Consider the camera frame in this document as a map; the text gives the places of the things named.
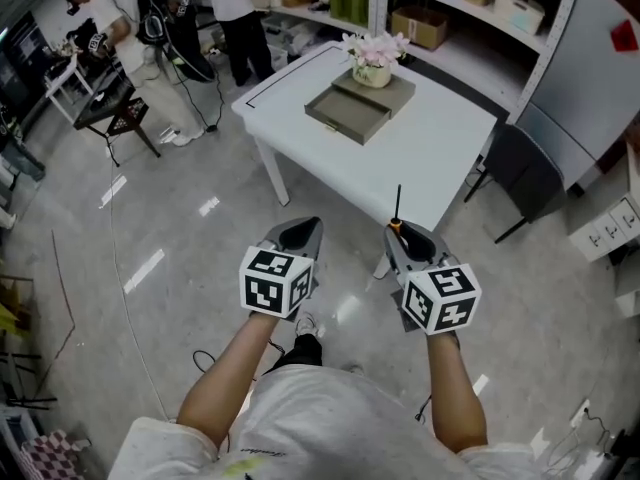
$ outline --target flower arrangement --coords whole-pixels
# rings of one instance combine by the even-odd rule
[[[392,36],[385,32],[377,37],[342,34],[342,47],[358,66],[383,68],[395,65],[405,56],[408,44],[409,40],[402,33]]]

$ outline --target black chair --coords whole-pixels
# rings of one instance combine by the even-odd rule
[[[500,235],[495,243],[565,203],[562,173],[549,155],[517,126],[504,125],[498,131],[484,161],[485,170],[471,188],[466,203],[488,174],[506,191],[522,214],[522,219]]]

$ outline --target flower pot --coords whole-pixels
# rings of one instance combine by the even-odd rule
[[[353,66],[352,76],[356,82],[362,85],[379,89],[387,85],[391,80],[391,66],[375,67],[356,64]]]

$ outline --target plug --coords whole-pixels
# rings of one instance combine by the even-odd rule
[[[580,426],[580,424],[582,423],[582,418],[584,418],[584,415],[586,414],[586,411],[587,409],[589,409],[590,405],[591,404],[589,402],[589,399],[585,398],[584,401],[580,404],[580,407],[578,407],[576,413],[571,418],[571,421],[569,422],[571,428],[578,428]]]

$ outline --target wall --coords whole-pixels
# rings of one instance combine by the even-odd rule
[[[52,47],[60,44],[67,32],[78,28],[91,17],[86,6],[81,6],[75,16],[69,16],[65,0],[41,0],[31,9],[31,14],[45,40]]]

